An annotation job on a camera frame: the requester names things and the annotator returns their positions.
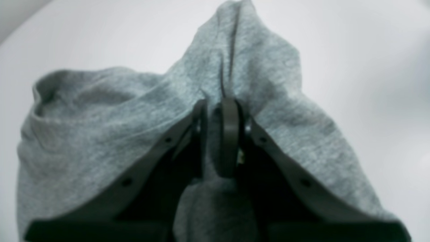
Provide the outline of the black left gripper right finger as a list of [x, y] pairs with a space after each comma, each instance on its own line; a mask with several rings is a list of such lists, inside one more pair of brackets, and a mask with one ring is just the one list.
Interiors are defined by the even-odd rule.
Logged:
[[252, 204], [259, 242], [410, 242], [402, 222], [367, 215], [335, 196], [286, 155], [233, 98], [221, 103], [221, 177]]

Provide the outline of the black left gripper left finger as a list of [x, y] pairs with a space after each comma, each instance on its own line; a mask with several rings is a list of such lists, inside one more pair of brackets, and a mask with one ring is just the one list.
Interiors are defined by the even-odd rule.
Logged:
[[173, 242], [184, 189], [202, 176], [207, 101], [161, 135], [100, 194], [52, 219], [34, 220], [28, 242]]

